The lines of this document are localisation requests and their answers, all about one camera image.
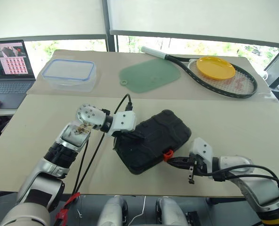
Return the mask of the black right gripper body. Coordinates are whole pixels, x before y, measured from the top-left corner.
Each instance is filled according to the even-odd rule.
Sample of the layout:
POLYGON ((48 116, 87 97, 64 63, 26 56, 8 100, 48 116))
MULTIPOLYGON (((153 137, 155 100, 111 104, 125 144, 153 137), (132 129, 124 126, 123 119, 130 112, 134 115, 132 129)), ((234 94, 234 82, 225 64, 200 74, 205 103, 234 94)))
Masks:
POLYGON ((189 154, 189 183, 194 184, 194 176, 203 176, 207 173, 207 165, 198 154, 189 154))

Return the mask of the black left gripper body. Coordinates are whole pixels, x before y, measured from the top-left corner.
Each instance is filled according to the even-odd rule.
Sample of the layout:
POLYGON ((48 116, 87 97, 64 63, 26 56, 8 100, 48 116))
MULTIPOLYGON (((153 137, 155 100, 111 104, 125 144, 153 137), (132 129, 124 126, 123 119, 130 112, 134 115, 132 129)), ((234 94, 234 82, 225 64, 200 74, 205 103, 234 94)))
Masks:
POLYGON ((114 151, 117 151, 118 148, 125 142, 133 139, 130 132, 116 131, 112 134, 112 136, 114 137, 114 140, 113 140, 113 150, 114 151))

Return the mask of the black plastic tool case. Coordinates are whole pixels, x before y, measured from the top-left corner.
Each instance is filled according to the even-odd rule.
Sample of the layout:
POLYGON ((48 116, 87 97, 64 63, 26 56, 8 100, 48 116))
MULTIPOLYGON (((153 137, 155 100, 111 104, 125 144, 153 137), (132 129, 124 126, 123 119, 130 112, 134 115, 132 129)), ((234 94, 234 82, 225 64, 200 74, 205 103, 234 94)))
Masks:
POLYGON ((142 143, 124 143, 115 151, 127 169, 139 175, 167 159, 191 137, 191 129, 173 111, 163 110, 136 125, 142 143))

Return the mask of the silver rounded robot knee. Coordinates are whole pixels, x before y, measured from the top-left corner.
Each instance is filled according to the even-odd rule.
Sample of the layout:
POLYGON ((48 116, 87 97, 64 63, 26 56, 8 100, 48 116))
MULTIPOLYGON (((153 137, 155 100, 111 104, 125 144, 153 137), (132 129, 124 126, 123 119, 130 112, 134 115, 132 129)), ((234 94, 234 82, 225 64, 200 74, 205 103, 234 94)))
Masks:
POLYGON ((128 204, 120 195, 110 198, 104 205, 96 226, 126 226, 128 204))
POLYGON ((167 226, 189 226, 180 206, 168 196, 160 197, 156 201, 156 222, 167 226))

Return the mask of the green cutting mat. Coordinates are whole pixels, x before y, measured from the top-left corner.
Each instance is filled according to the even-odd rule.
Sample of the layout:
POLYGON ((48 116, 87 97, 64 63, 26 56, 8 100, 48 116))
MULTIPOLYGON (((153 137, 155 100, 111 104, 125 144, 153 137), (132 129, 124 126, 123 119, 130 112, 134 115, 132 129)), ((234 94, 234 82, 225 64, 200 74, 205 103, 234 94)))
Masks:
POLYGON ((157 89, 180 77, 176 66, 158 58, 124 68, 119 73, 120 85, 134 93, 157 89))

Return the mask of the clear container with blue lid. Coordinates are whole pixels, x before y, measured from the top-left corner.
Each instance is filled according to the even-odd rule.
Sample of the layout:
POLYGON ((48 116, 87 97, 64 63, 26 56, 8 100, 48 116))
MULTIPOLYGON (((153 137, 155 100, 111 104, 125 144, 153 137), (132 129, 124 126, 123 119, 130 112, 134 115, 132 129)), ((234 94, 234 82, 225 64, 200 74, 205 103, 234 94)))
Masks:
POLYGON ((54 59, 41 73, 54 89, 91 92, 96 83, 96 65, 92 61, 54 59))

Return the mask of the black tennis racket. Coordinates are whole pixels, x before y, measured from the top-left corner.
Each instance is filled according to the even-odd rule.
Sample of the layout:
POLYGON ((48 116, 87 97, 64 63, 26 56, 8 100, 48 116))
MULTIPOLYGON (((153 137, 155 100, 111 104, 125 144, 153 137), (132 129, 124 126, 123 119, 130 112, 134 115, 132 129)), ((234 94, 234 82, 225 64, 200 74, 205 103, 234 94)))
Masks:
POLYGON ((213 80, 205 77, 198 71, 196 61, 200 58, 177 57, 145 46, 141 47, 141 51, 178 65, 198 84, 212 92, 226 97, 241 99, 249 98, 256 93, 258 88, 258 84, 254 76, 232 63, 231 64, 236 70, 236 74, 233 78, 226 80, 213 80))

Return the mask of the yellow plate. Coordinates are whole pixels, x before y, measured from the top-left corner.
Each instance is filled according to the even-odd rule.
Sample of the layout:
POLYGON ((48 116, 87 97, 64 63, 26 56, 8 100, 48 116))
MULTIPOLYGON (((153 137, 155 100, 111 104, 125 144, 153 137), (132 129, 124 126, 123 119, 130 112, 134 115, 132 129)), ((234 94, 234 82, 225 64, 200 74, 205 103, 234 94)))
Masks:
POLYGON ((196 67, 205 77, 213 80, 231 79, 236 74, 231 63, 215 56, 201 57, 196 61, 196 67))

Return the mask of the red tape wrap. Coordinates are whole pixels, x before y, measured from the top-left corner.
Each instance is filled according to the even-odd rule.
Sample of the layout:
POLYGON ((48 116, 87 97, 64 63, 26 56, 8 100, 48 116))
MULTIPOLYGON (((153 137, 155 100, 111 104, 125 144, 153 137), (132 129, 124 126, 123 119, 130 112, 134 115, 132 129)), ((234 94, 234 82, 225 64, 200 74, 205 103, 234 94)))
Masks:
POLYGON ((66 226, 68 221, 68 212, 72 203, 80 196, 80 192, 76 192, 69 197, 64 206, 56 215, 56 221, 53 226, 66 226))

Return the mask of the black monitor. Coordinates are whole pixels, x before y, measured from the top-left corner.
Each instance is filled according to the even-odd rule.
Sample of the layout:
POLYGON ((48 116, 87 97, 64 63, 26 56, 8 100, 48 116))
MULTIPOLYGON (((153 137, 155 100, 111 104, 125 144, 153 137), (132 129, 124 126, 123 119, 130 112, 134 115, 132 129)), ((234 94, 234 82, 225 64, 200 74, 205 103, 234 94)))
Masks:
POLYGON ((279 85, 279 53, 266 66, 265 71, 268 74, 266 80, 268 86, 272 89, 276 88, 279 85))

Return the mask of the grey laptop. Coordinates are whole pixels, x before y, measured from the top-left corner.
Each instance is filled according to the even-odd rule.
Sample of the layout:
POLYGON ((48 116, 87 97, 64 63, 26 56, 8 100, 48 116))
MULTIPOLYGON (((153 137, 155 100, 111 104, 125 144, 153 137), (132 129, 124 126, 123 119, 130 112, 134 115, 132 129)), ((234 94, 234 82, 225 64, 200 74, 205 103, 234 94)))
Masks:
POLYGON ((0 109, 17 109, 35 81, 24 41, 0 41, 0 109))

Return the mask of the white roller blind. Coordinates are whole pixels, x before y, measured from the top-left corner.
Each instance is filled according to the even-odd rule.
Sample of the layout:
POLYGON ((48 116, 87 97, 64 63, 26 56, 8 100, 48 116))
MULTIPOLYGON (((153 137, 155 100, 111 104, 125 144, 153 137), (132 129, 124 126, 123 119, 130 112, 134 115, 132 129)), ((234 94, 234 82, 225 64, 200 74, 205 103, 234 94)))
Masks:
POLYGON ((0 38, 105 33, 102 0, 0 0, 0 38))
POLYGON ((111 33, 279 48, 279 0, 108 0, 111 33))

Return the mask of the black window frame post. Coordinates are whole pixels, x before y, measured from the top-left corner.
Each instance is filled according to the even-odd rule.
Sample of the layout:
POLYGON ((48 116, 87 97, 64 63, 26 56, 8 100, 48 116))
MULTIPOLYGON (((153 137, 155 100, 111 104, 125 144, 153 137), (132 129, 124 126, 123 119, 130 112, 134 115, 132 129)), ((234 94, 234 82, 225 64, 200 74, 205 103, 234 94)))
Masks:
POLYGON ((102 0, 104 26, 105 26, 105 43, 108 52, 119 52, 118 37, 111 34, 111 20, 108 9, 108 0, 102 0))

